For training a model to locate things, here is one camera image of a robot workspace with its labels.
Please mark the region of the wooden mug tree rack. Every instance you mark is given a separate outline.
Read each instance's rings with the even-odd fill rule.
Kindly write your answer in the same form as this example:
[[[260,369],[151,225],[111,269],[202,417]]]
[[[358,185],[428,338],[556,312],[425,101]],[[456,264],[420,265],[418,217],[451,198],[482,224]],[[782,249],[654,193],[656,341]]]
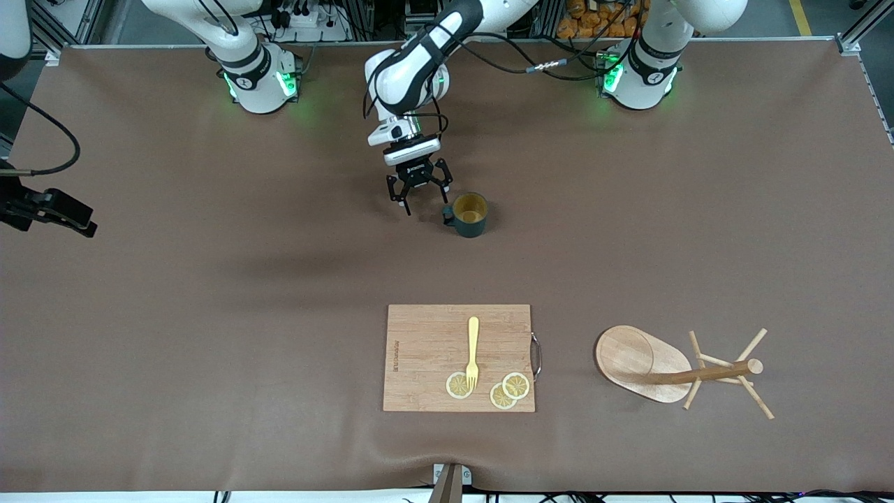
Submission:
[[[654,403],[681,403],[689,410],[705,382],[740,386],[764,416],[775,415],[756,390],[751,377],[760,375],[763,363],[752,353],[766,337],[761,328],[733,360],[710,356],[702,350],[695,331],[689,331],[694,353],[690,360],[679,348],[644,330],[628,325],[608,328],[594,345],[594,362],[610,383]]]

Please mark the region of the aluminium table frame rail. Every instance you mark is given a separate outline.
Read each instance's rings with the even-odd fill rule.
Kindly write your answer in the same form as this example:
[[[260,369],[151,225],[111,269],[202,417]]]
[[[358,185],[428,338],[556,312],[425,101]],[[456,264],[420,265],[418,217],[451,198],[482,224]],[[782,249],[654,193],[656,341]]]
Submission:
[[[894,0],[845,0],[847,6],[851,10],[861,10],[863,13],[846,31],[837,32],[835,42],[837,50],[843,57],[855,55],[860,60],[860,69],[865,77],[866,84],[874,99],[874,105],[880,117],[882,127],[888,141],[890,141],[892,150],[894,150],[894,131],[885,116],[884,109],[881,107],[880,100],[875,92],[874,85],[870,79],[868,70],[863,63],[861,55],[860,42],[868,35],[882,20],[888,17],[888,14],[894,13]]]

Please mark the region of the teal cup yellow inside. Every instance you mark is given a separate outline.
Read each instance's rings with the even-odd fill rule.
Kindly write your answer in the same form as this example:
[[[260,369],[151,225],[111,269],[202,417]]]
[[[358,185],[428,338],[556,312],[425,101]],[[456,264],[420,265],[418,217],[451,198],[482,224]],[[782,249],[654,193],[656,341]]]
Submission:
[[[444,226],[453,227],[464,238],[478,238],[488,222],[488,201],[478,192],[466,192],[443,207]]]

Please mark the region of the orange packaged snacks pile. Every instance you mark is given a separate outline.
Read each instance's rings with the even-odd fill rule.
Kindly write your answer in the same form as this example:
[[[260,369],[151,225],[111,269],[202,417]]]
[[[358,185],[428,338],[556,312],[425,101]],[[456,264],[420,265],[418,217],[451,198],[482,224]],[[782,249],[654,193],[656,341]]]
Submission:
[[[652,0],[564,0],[555,37],[632,38],[649,16]]]

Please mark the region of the white power strip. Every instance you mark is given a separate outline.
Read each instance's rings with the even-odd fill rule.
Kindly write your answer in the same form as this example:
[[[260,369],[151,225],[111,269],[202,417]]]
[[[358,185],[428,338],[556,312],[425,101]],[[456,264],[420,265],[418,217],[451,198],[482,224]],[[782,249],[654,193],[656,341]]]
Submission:
[[[344,8],[325,0],[270,0],[265,21],[272,41],[313,43],[354,41]]]

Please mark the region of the yellow plastic fork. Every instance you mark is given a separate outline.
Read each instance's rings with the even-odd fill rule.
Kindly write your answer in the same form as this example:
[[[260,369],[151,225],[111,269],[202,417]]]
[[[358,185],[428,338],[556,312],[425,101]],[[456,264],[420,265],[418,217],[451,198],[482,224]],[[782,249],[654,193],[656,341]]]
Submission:
[[[469,360],[467,360],[467,368],[465,370],[465,378],[467,389],[474,391],[478,385],[478,337],[480,332],[480,321],[476,316],[467,319],[467,350],[469,350]]]

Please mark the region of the brown table mat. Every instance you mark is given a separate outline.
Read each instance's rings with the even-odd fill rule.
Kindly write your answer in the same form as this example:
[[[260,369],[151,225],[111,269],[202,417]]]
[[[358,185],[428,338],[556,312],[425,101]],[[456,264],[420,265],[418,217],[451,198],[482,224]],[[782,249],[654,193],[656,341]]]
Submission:
[[[67,49],[33,99],[78,137],[32,180],[95,238],[0,227],[0,491],[369,490],[469,466],[518,493],[894,493],[894,150],[832,41],[707,41],[657,108],[589,82],[448,66],[451,192],[388,198],[367,145],[377,45],[317,49],[252,115],[201,49]],[[389,305],[530,305],[536,411],[382,408]],[[693,360],[768,333],[689,410],[594,362],[637,327]]]

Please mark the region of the aluminium frame struts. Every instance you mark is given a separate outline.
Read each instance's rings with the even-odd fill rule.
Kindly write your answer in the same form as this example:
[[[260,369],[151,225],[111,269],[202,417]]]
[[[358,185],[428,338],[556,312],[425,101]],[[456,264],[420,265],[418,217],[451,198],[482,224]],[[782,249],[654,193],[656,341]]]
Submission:
[[[31,41],[29,57],[57,66],[61,51],[101,38],[105,11],[115,0],[0,0],[0,45],[13,56]]]

